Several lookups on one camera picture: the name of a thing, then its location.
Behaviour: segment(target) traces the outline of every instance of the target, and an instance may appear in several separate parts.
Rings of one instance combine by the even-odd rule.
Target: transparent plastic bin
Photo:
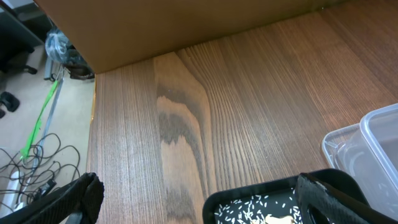
[[[329,165],[355,179],[373,209],[398,220],[398,103],[328,133],[322,149]]]

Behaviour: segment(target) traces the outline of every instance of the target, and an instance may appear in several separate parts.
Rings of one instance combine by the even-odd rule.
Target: table top
[[[220,190],[328,167],[321,141],[398,99],[398,1],[351,1],[98,74],[99,223],[201,223]]]

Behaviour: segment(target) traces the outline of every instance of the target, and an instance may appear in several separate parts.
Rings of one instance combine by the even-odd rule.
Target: concrete floor
[[[44,99],[53,84],[51,81],[45,81],[43,79],[45,65],[45,50],[43,47],[37,47],[35,52],[29,55],[27,64],[38,68],[36,75],[21,72],[3,74],[0,79],[0,92],[8,91],[21,102],[19,108],[13,113],[8,112],[5,106],[1,106],[6,112],[6,115],[0,119],[0,147],[5,149],[11,156],[15,155],[25,146],[28,135],[32,131],[44,103]],[[69,78],[69,74],[66,74],[57,107],[53,114],[52,123],[48,131],[48,133],[55,133],[59,136],[61,147],[72,145],[78,149],[80,152],[78,170],[81,174],[86,171],[93,93],[94,80],[72,80]],[[47,105],[42,117],[42,128],[36,141],[42,137],[51,105],[52,100]],[[58,142],[54,137],[45,140],[45,156],[52,154],[57,148]],[[53,160],[59,161],[61,165],[76,165],[77,153],[72,148],[68,148],[58,153]],[[0,152],[0,167],[8,162],[9,159],[6,155]],[[38,174],[41,170],[46,168],[47,167],[43,167],[38,170]],[[74,168],[71,166],[63,168],[55,179],[57,182],[56,187],[61,187],[69,183],[72,179],[73,172]],[[0,178],[0,189],[5,189],[7,183],[7,179]]]

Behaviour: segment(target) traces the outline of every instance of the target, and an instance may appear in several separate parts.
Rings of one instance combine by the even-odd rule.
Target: black tray
[[[336,169],[324,169],[310,174],[357,201],[369,205],[358,184],[345,172]],[[218,223],[219,221],[225,224],[234,221],[234,224],[240,224],[238,222],[240,213],[242,217],[240,219],[249,223],[249,220],[244,218],[243,211],[245,211],[246,213],[253,212],[252,217],[259,217],[260,219],[268,214],[272,214],[272,217],[291,215],[295,218],[295,222],[300,223],[300,216],[294,215],[297,214],[296,211],[298,210],[294,195],[297,177],[296,175],[214,193],[208,197],[203,206],[203,222]]]

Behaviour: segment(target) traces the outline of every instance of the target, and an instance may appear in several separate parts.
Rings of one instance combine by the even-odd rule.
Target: green ribbon
[[[54,95],[55,90],[57,89],[58,86],[58,80],[54,82],[54,84],[51,86],[50,92],[47,94],[47,97],[45,98],[42,110],[40,111],[39,117],[37,118],[36,124],[34,129],[32,130],[31,134],[27,138],[26,145],[21,149],[21,159],[26,159],[27,156],[29,155],[29,150],[30,146],[32,143],[36,140],[37,133],[39,133],[40,127],[42,126],[42,115],[44,112],[45,107],[51,100],[52,96]]]

